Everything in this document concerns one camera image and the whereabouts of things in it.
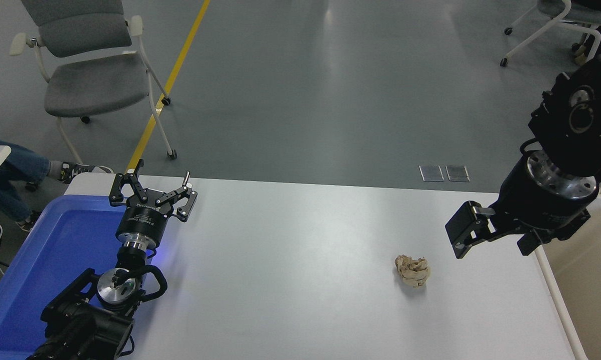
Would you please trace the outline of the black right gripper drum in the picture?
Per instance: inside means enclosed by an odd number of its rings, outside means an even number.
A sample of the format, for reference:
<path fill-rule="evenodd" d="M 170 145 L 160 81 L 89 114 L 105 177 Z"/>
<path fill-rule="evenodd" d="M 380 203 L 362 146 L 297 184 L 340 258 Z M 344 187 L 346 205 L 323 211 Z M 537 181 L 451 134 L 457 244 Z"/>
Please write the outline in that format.
<path fill-rule="evenodd" d="M 494 228 L 577 231 L 591 218 L 587 206 L 595 199 L 595 177 L 568 174 L 547 156 L 522 156 L 500 187 Z"/>

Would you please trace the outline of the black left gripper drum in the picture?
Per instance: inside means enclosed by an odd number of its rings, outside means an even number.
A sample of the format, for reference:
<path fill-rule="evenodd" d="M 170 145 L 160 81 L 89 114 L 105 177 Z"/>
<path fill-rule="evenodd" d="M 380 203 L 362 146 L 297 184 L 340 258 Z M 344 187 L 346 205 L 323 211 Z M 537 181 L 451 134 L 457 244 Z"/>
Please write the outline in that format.
<path fill-rule="evenodd" d="M 126 205 L 122 220 L 115 231 L 120 243 L 144 241 L 147 249 L 160 246 L 170 217 L 170 205 L 152 206 L 132 202 Z"/>

